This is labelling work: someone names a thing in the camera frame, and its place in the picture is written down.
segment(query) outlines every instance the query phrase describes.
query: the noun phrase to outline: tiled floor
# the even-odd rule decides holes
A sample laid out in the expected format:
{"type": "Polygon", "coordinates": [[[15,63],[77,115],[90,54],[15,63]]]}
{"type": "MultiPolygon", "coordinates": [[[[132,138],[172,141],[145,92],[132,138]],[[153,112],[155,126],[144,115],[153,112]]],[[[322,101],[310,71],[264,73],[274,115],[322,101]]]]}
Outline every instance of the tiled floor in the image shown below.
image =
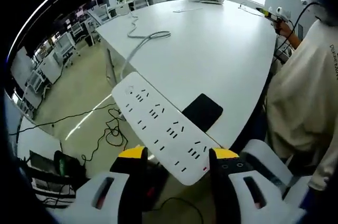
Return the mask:
{"type": "MultiPolygon", "coordinates": [[[[80,49],[80,54],[80,57],[74,59],[72,66],[64,68],[62,76],[41,103],[35,117],[36,124],[55,121],[65,116],[92,110],[94,107],[100,108],[114,103],[114,99],[109,96],[112,86],[106,79],[106,62],[102,45],[100,43],[91,47],[85,45],[80,49]]],[[[105,122],[112,119],[108,114],[108,109],[112,108],[118,107],[110,105],[90,114],[68,118],[56,123],[54,127],[44,126],[43,129],[61,141],[64,153],[79,160],[84,154],[89,159],[92,151],[97,147],[98,139],[107,128],[105,122]]],[[[109,125],[114,127],[116,122],[111,122],[109,125]]],[[[143,144],[127,122],[120,122],[120,130],[129,140],[127,148],[143,144]]],[[[120,137],[110,135],[108,140],[113,144],[121,143],[120,137]]],[[[92,177],[101,171],[109,170],[124,146],[125,142],[120,147],[111,146],[103,138],[92,161],[86,163],[87,175],[92,177]]],[[[203,213],[204,223],[215,223],[209,177],[204,177],[193,186],[184,186],[170,176],[157,206],[170,197],[189,200],[203,213]]],[[[177,200],[171,200],[161,211],[144,214],[144,223],[159,222],[163,224],[201,223],[201,220],[193,208],[177,200]]]]}

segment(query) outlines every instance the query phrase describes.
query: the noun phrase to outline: person's hand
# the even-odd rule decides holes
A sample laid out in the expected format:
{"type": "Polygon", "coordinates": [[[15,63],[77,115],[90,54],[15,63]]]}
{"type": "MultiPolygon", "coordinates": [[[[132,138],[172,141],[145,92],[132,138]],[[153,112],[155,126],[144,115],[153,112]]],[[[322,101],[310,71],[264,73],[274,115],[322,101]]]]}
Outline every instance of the person's hand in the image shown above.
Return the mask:
{"type": "Polygon", "coordinates": [[[284,37],[289,37],[292,33],[292,30],[290,29],[289,25],[286,24],[285,21],[281,21],[279,23],[274,24],[274,27],[277,31],[279,31],[279,34],[284,37]]]}

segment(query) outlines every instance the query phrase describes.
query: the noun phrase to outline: beige sweatshirt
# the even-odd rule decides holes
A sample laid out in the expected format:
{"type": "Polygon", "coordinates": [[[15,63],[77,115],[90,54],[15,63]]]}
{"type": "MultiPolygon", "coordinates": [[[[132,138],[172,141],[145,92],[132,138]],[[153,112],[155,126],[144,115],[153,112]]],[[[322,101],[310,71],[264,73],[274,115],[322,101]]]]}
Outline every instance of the beige sweatshirt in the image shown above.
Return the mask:
{"type": "Polygon", "coordinates": [[[279,157],[327,149],[309,183],[324,190],[338,160],[338,27],[312,25],[272,79],[267,115],[279,157]]]}

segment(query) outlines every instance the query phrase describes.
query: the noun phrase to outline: black smartphone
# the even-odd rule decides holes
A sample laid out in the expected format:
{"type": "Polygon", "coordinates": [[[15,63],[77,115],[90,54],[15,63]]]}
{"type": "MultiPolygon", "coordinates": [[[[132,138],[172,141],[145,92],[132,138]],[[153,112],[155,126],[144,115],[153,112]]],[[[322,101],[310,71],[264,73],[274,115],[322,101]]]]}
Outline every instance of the black smartphone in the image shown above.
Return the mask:
{"type": "Polygon", "coordinates": [[[182,114],[203,132],[206,132],[222,113],[223,108],[205,94],[200,94],[182,111],[182,114]]]}

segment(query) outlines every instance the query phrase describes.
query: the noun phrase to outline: power socket outlet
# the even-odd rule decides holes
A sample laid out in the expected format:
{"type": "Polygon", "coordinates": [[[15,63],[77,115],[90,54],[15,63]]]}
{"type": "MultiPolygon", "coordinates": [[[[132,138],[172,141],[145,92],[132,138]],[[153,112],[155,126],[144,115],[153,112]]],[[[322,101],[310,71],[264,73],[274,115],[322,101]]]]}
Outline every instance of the power socket outlet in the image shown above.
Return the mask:
{"type": "Polygon", "coordinates": [[[182,184],[194,184],[209,170],[209,149],[220,146],[137,72],[111,94],[137,136],[182,184]]]}

